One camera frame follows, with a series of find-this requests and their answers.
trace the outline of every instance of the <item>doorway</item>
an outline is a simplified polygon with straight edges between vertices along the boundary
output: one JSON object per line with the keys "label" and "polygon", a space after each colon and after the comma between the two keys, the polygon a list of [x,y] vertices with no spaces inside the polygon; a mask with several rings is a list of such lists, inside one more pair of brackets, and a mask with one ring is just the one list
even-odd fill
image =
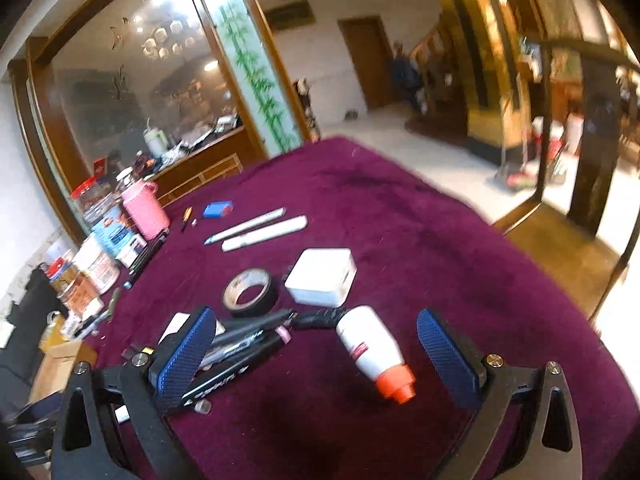
{"label": "doorway", "polygon": [[393,54],[379,16],[338,20],[367,108],[373,110],[398,102],[391,79]]}

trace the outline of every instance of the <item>roll of tape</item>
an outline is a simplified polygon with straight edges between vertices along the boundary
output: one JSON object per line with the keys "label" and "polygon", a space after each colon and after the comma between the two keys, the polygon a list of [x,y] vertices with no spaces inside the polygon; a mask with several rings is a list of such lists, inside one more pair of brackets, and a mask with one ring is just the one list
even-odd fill
{"label": "roll of tape", "polygon": [[[260,285],[262,290],[247,303],[238,303],[244,291]],[[264,269],[249,269],[241,272],[226,286],[222,303],[233,317],[257,317],[268,313],[278,301],[278,286]]]}

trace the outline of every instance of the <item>orange bottle cap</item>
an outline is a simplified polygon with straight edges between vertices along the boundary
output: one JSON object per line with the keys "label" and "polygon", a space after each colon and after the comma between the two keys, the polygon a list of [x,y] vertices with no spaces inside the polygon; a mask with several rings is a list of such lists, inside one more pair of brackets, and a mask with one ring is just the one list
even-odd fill
{"label": "orange bottle cap", "polygon": [[404,404],[415,397],[412,384],[415,377],[407,365],[396,365],[382,372],[376,380],[376,387],[385,399],[393,397],[399,404]]}

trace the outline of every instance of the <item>white box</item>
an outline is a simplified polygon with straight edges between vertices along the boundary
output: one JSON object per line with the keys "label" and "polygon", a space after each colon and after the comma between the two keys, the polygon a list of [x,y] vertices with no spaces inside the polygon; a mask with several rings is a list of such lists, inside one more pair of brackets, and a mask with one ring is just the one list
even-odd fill
{"label": "white box", "polygon": [[297,303],[337,308],[347,299],[356,275],[348,249],[307,249],[284,286]]}

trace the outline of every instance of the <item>cardboard box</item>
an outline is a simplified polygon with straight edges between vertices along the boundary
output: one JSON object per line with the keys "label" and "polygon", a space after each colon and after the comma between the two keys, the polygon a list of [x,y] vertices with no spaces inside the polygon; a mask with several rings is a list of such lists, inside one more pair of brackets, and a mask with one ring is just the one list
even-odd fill
{"label": "cardboard box", "polygon": [[87,361],[94,365],[97,359],[98,354],[82,341],[71,341],[47,349],[36,380],[33,381],[29,402],[37,402],[64,390],[76,363]]}

